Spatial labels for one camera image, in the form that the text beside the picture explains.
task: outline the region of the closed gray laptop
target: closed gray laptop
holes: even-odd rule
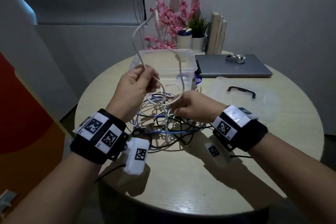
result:
[[[195,55],[200,77],[271,77],[273,74],[254,54],[246,54],[246,62],[226,60],[227,55]]]

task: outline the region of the hand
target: hand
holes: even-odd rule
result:
[[[105,108],[123,122],[129,122],[146,96],[146,93],[155,92],[160,84],[153,78],[159,79],[159,74],[151,66],[138,65],[125,73],[118,83],[115,93]]]
[[[202,123],[212,123],[227,107],[198,91],[186,91],[169,106],[174,115],[183,116]]]

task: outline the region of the blue cup lid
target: blue cup lid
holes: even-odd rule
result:
[[[188,35],[191,35],[192,32],[191,32],[191,28],[183,28],[183,29],[180,29],[178,32],[177,32],[178,35],[180,36],[188,36]]]

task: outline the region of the silver mouse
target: silver mouse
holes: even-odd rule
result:
[[[226,60],[231,61],[231,62],[235,62],[235,63],[238,63],[238,64],[243,64],[243,63],[245,63],[246,58],[244,56],[239,55],[239,54],[231,53],[231,54],[227,55]]]

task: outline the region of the tabletop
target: tabletop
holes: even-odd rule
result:
[[[105,108],[117,83],[134,57],[127,58],[101,73],[79,100],[75,126],[100,108]],[[272,89],[279,99],[275,120],[268,123],[271,133],[319,160],[324,133],[319,115],[306,94],[289,78],[268,66],[271,78],[230,78],[237,83],[259,84]],[[207,94],[213,78],[204,78],[202,92]],[[130,176],[121,169],[104,181],[128,197],[149,207],[202,216],[244,213],[280,202],[285,194],[270,177],[249,158],[225,169],[219,168],[206,153],[204,140],[212,134],[205,129],[195,134],[189,148],[178,143],[167,150],[150,153],[140,176]],[[248,155],[239,149],[236,155]],[[101,173],[120,164],[107,161]]]

